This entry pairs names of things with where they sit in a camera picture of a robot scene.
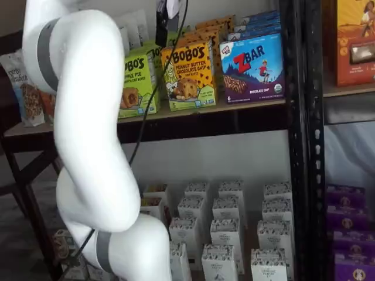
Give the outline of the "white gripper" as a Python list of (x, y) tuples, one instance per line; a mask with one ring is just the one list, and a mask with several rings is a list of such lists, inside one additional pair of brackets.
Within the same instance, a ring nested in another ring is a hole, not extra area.
[(185, 0), (167, 0), (167, 12), (156, 13), (156, 44), (166, 44), (169, 30), (178, 30), (179, 28), (179, 12), (184, 12), (186, 1)]

